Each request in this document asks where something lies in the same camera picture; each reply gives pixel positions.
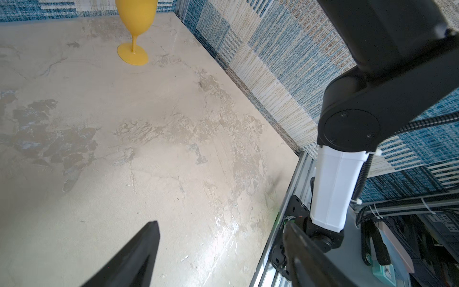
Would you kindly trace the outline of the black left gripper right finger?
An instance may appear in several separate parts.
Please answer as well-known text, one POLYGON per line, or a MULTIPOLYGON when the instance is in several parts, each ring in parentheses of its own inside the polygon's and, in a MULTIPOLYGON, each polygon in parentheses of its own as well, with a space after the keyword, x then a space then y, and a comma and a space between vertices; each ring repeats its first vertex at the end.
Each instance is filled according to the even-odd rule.
POLYGON ((298 226, 288 227, 289 243, 292 244, 288 260, 293 287, 355 286, 298 226))

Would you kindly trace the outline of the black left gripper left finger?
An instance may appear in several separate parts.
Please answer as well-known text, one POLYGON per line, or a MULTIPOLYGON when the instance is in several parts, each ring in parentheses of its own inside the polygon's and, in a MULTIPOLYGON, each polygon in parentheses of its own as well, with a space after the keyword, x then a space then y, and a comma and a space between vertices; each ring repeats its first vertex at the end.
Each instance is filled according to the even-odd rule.
POLYGON ((160 243, 157 221, 147 222, 85 287, 148 287, 160 243))

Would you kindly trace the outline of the yellow plastic wine glass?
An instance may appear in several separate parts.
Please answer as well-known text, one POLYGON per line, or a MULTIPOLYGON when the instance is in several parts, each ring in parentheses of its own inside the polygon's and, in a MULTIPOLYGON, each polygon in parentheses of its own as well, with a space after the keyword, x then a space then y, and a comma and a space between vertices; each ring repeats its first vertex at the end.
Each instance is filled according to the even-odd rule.
POLYGON ((157 0, 116 0, 118 14, 124 26, 131 34, 131 43, 120 44, 118 56, 130 65, 142 66, 148 63, 146 51, 137 44, 137 38, 145 33, 154 23, 157 12, 157 0))

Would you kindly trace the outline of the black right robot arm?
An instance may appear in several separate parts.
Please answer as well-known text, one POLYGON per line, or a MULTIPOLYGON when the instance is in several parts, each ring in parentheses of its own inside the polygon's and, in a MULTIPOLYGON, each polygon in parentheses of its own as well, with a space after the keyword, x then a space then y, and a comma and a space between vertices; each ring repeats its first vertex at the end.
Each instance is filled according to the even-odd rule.
POLYGON ((307 236, 339 248, 350 202, 386 139, 459 86, 459 38, 433 1, 320 1, 356 66, 327 86, 307 236))

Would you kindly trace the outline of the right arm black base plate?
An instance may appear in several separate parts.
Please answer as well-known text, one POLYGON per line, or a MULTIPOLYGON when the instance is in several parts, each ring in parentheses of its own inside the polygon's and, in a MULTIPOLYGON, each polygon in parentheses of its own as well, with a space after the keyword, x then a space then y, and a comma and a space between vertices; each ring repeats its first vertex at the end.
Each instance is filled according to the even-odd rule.
POLYGON ((288 254, 292 251, 292 244, 289 243, 288 225, 296 225, 300 230, 304 229, 305 220, 308 218, 310 212, 303 204, 300 198, 293 195, 288 202, 283 219, 280 222, 280 227, 271 249, 269 260, 284 278, 291 281, 290 266, 288 254))

